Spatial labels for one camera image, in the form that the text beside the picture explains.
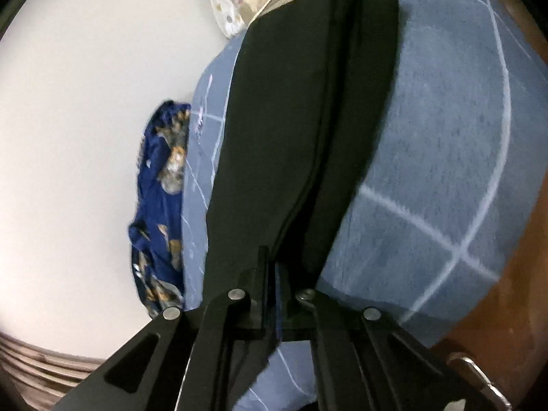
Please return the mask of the blue floral blanket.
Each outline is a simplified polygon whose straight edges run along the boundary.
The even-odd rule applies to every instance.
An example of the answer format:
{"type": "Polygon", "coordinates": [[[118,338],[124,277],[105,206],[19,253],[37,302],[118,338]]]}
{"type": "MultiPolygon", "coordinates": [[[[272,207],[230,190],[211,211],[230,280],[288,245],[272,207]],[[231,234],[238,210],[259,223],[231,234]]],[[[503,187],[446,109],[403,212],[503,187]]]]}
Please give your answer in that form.
{"type": "Polygon", "coordinates": [[[144,130],[137,209],[128,226],[137,295],[150,317],[184,305],[182,208],[190,105],[164,101],[144,130]]]}

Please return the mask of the blue grid bed sheet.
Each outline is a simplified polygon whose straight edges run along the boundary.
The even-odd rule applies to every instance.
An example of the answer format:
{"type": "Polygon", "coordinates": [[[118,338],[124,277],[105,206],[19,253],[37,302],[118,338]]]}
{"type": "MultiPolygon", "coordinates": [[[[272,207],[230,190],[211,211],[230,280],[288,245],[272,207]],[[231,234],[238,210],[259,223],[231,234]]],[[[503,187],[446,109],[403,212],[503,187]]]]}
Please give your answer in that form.
{"type": "Polygon", "coordinates": [[[320,285],[434,342],[498,279],[547,165],[547,73],[497,0],[400,0],[395,90],[320,285]]]}

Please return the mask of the beige curtain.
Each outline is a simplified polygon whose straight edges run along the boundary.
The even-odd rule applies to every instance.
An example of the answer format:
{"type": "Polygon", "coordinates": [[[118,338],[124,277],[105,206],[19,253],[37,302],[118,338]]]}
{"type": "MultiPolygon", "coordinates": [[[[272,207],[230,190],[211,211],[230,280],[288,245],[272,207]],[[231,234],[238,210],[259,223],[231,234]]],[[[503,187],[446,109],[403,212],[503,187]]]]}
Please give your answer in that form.
{"type": "Polygon", "coordinates": [[[33,410],[52,410],[103,363],[53,352],[1,333],[1,367],[33,410]]]}

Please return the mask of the black pants orange lining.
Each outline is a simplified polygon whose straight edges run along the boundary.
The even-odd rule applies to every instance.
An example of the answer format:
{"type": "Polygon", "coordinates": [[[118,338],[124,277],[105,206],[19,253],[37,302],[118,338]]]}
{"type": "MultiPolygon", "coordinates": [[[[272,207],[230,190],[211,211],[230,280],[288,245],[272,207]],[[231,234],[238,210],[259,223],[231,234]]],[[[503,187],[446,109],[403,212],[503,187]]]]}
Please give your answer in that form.
{"type": "Polygon", "coordinates": [[[398,0],[294,0],[244,34],[206,215],[202,298],[261,249],[285,292],[313,288],[376,147],[398,52],[398,0]]]}

